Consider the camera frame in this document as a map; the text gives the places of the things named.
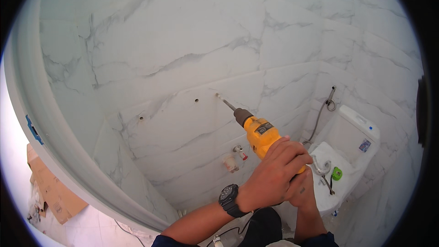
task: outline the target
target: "cardboard box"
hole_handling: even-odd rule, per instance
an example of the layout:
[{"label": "cardboard box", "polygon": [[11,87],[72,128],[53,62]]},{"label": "cardboard box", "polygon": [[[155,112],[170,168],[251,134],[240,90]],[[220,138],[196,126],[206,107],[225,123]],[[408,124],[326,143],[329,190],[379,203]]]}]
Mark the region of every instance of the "cardboard box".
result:
[{"label": "cardboard box", "polygon": [[59,223],[64,224],[88,205],[49,171],[30,144],[27,157],[39,192]]}]

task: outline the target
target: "sleeve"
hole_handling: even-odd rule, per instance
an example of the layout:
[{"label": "sleeve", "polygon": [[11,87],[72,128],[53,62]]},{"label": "sleeve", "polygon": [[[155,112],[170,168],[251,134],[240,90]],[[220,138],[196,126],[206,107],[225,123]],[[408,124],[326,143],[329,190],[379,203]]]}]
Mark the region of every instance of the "sleeve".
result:
[{"label": "sleeve", "polygon": [[305,239],[301,244],[301,247],[338,247],[334,241],[334,235],[331,232],[327,234],[321,234],[319,236]]},{"label": "sleeve", "polygon": [[151,247],[194,247],[197,245],[188,245],[180,243],[168,236],[158,235]]}]

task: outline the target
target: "yellow power drill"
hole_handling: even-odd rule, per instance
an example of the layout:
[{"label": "yellow power drill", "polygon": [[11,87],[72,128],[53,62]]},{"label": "yellow power drill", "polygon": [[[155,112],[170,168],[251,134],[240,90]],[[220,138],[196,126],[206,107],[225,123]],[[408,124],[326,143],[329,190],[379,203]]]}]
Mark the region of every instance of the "yellow power drill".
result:
[{"label": "yellow power drill", "polygon": [[[245,109],[233,107],[232,104],[218,93],[216,93],[216,96],[233,110],[236,121],[247,132],[247,140],[250,143],[250,147],[260,159],[263,159],[270,146],[281,138],[279,131],[265,118],[257,118]],[[304,170],[305,166],[302,166],[297,173],[300,174]]]}]

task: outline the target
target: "drywall edge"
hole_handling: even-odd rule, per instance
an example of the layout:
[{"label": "drywall edge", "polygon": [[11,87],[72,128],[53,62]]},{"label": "drywall edge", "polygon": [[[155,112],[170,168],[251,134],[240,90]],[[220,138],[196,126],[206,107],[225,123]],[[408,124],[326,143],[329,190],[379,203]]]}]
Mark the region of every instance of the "drywall edge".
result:
[{"label": "drywall edge", "polygon": [[[63,117],[45,74],[39,37],[40,2],[25,1],[3,52],[8,92],[21,128],[52,173],[87,203],[139,230],[164,230],[169,223],[112,183],[91,160]],[[26,115],[43,145],[31,133]]]}]

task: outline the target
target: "black watch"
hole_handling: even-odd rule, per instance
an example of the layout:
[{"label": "black watch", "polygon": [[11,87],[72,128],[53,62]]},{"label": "black watch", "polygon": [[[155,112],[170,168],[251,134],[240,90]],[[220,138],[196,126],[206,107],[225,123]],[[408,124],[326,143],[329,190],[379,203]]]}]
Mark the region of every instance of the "black watch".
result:
[{"label": "black watch", "polygon": [[243,217],[248,213],[244,213],[239,210],[238,205],[235,203],[235,198],[238,195],[238,185],[230,184],[226,186],[219,195],[218,202],[229,215],[232,217]]}]

